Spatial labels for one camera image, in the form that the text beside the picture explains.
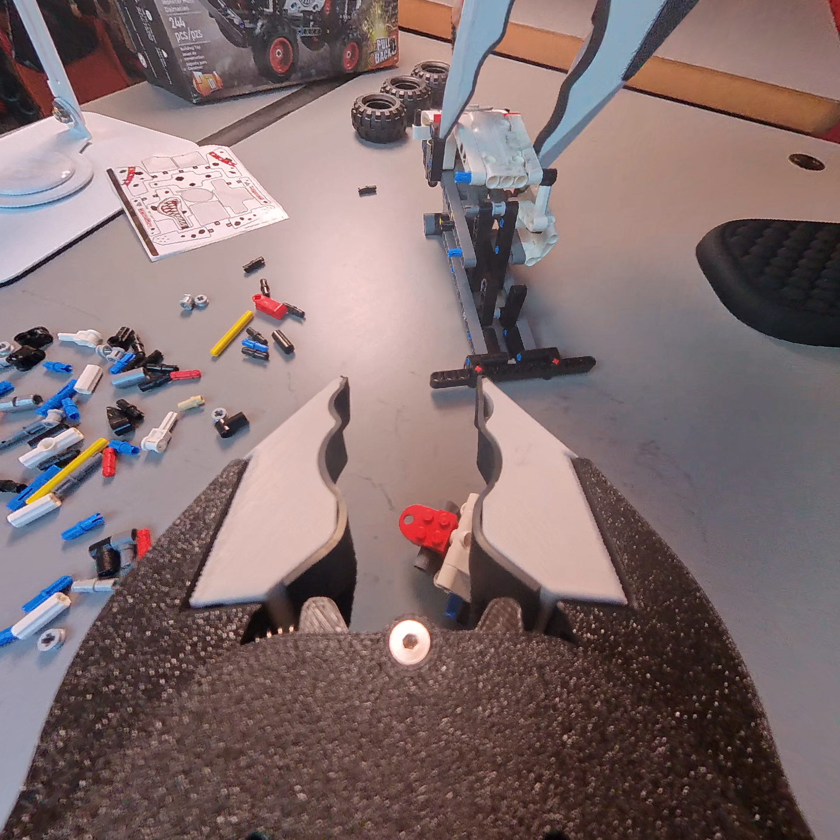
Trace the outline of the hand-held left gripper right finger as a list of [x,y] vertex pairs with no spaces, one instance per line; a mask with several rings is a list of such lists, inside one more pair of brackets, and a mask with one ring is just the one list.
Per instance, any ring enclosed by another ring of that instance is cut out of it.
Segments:
[[486,377],[476,384],[476,427],[486,488],[476,504],[474,548],[537,592],[627,605],[575,454]]

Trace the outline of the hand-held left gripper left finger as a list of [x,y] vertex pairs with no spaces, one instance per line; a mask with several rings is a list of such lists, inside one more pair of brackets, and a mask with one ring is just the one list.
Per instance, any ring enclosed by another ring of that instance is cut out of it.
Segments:
[[338,546],[348,524],[336,482],[349,420],[350,384],[339,377],[252,450],[192,607],[261,601]]

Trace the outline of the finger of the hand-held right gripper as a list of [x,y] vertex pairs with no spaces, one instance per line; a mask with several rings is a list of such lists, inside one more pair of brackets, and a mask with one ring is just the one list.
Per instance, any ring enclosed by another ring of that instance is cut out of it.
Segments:
[[650,1],[598,1],[592,31],[563,81],[555,108],[536,140],[541,166],[551,166],[623,86],[623,76],[652,25]]
[[457,25],[454,51],[444,90],[440,139],[449,135],[476,88],[480,68],[501,42],[513,1],[453,1]]

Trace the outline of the small white toy brick assembly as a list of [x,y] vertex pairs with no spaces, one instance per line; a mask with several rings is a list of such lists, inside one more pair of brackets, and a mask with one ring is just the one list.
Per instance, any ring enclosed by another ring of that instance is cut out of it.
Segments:
[[477,500],[472,493],[460,507],[412,505],[402,512],[399,523],[402,535],[419,547],[415,567],[431,575],[436,587],[448,594],[446,617],[462,626],[469,622],[469,551]]

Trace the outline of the black toy vehicle chassis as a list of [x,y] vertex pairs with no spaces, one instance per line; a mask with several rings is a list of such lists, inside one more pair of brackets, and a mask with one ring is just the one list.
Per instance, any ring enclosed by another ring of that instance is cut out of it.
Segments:
[[423,142],[430,185],[444,208],[424,216],[427,237],[442,241],[463,311],[471,352],[459,370],[436,371],[434,389],[577,375],[591,356],[565,358],[539,347],[522,315],[526,286],[512,266],[532,266],[558,240],[549,199],[557,172],[542,168],[517,112],[468,106],[450,135],[438,134],[438,109],[415,113],[413,137]]

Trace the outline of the grey desk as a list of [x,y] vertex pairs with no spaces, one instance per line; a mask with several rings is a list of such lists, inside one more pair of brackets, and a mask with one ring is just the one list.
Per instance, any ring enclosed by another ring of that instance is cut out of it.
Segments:
[[[340,486],[359,578],[352,626],[440,617],[396,524],[414,501],[480,488],[474,393],[432,391],[431,371],[468,352],[448,265],[425,239],[440,205],[419,143],[357,140],[357,77],[275,118],[277,95],[192,108],[138,86],[92,111],[232,147],[288,220],[213,246],[267,249],[242,262],[259,290],[210,348],[290,361],[271,260],[312,293],[318,326],[299,386],[351,389]],[[815,156],[805,171],[792,153]],[[538,343],[590,354],[592,373],[505,390],[592,459],[688,566],[755,678],[786,773],[814,834],[838,837],[838,353],[745,327],[699,270],[697,242],[745,217],[838,218],[838,148],[621,92],[557,162],[560,241],[524,272]],[[358,187],[377,185],[375,196]]]

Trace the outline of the black toy tyre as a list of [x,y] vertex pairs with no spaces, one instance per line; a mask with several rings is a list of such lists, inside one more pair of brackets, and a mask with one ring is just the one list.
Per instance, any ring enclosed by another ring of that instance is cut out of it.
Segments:
[[351,122],[357,134],[375,144],[405,138],[406,111],[400,99],[386,92],[364,94],[355,99]]
[[413,124],[415,111],[432,108],[432,91],[425,80],[414,76],[388,77],[381,85],[381,92],[399,100],[405,111],[406,126]]
[[433,108],[440,109],[442,107],[448,73],[449,63],[439,60],[419,62],[411,72],[414,78],[427,84]]

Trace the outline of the pile of small toy brick parts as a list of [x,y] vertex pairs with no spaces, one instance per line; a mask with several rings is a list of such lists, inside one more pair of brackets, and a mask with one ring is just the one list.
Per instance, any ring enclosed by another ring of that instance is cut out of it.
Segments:
[[276,350],[268,362],[248,359],[239,339],[219,357],[210,354],[251,309],[259,281],[244,278],[241,266],[250,256],[268,256],[266,248],[234,242],[152,264],[126,227],[112,225],[106,233],[119,236],[91,237],[2,290],[2,338],[37,326],[53,335],[95,329],[107,338],[129,327],[147,351],[162,352],[163,362],[201,375],[147,392],[136,385],[121,389],[112,384],[111,363],[95,350],[57,339],[46,349],[47,361],[69,364],[71,372],[38,365],[28,373],[2,374],[14,385],[9,395],[49,398],[81,378],[88,364],[100,367],[94,392],[71,398],[79,421],[64,424],[82,440],[69,453],[100,438],[139,447],[178,403],[191,396],[205,403],[180,415],[163,454],[116,455],[115,476],[103,476],[97,467],[55,510],[22,528],[7,522],[13,494],[2,493],[2,629],[15,625],[24,615],[22,604],[60,576],[94,576],[90,543],[132,528],[158,536],[230,459],[247,454],[312,392],[298,380],[312,360],[318,308],[312,293],[274,259],[263,277],[275,299],[306,312],[303,320],[285,319],[297,347],[292,359],[283,361]]

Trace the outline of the toy set cardboard box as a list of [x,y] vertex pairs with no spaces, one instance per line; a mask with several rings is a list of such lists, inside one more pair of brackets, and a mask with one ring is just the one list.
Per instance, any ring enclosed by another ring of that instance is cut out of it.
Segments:
[[394,67],[397,1],[121,1],[148,81],[193,103]]

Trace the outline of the black wrist rest pad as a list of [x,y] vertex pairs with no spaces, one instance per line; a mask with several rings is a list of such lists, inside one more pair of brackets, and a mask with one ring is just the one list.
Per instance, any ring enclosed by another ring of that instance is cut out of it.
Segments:
[[839,224],[733,220],[708,232],[696,257],[722,304],[752,329],[839,346]]

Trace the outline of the white sticker sheet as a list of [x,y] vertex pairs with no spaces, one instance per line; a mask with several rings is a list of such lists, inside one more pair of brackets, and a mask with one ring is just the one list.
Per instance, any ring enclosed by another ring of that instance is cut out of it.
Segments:
[[153,261],[287,219],[229,149],[208,145],[107,170]]

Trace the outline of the white book stand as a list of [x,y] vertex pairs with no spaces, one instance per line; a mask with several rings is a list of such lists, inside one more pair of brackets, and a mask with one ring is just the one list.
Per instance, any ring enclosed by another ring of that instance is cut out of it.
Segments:
[[39,5],[35,1],[14,5],[47,75],[57,122],[33,123],[2,139],[4,211],[56,203],[79,193],[94,176],[93,163],[84,154],[91,132]]

